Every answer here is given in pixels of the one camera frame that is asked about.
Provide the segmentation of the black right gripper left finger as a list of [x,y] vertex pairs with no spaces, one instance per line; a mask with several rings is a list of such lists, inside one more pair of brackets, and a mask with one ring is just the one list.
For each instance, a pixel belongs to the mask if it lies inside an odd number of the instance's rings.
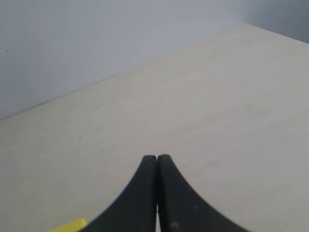
[[156,156],[142,158],[117,199],[83,232],[154,232],[156,229]]

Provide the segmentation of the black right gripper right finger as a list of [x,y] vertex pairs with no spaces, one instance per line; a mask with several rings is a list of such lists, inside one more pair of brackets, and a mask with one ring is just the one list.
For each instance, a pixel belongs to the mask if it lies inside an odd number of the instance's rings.
[[160,155],[158,214],[162,232],[245,232],[204,201],[182,176],[170,155]]

